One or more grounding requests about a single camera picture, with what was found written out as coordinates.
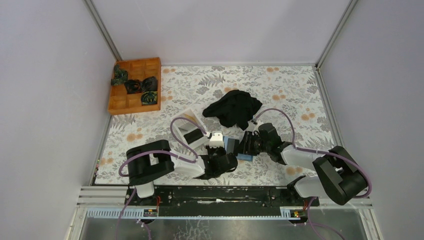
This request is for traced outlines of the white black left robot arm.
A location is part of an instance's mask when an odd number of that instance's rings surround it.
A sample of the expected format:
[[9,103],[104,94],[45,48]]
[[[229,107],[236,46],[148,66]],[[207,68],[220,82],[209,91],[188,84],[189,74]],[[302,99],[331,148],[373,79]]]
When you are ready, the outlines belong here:
[[205,148],[206,155],[195,157],[171,149],[164,139],[133,147],[127,150],[118,174],[128,177],[136,199],[148,206],[155,200],[154,181],[167,174],[176,172],[192,179],[209,180],[235,171],[238,160],[233,153],[227,153],[223,147]]

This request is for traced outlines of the black card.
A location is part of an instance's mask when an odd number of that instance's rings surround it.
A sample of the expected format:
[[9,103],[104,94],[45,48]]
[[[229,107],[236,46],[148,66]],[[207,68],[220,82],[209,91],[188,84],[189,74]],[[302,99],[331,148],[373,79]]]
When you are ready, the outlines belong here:
[[190,132],[187,132],[186,134],[183,135],[184,139],[186,140],[186,142],[188,144],[192,144],[195,141],[201,139],[202,137],[204,137],[203,132],[199,129],[196,128]]

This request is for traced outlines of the blue leather card holder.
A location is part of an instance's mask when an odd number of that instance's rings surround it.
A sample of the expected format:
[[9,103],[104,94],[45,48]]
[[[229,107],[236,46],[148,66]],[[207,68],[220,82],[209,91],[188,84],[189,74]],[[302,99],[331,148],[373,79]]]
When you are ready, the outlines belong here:
[[242,154],[237,151],[237,148],[240,145],[239,139],[224,136],[223,141],[224,141],[224,148],[226,153],[232,153],[236,157],[236,159],[239,161],[245,161],[245,162],[253,161],[254,157],[252,155]]

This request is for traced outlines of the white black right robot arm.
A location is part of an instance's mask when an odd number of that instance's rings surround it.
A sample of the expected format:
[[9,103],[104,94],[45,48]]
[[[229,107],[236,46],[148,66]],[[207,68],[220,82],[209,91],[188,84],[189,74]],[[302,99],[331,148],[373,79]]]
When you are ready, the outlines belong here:
[[271,123],[258,123],[253,131],[246,131],[236,151],[251,156],[266,153],[275,163],[314,171],[314,176],[302,175],[286,186],[287,201],[293,206],[312,197],[328,197],[342,206],[352,198],[367,197],[372,189],[368,177],[342,146],[328,151],[298,147],[283,141]]

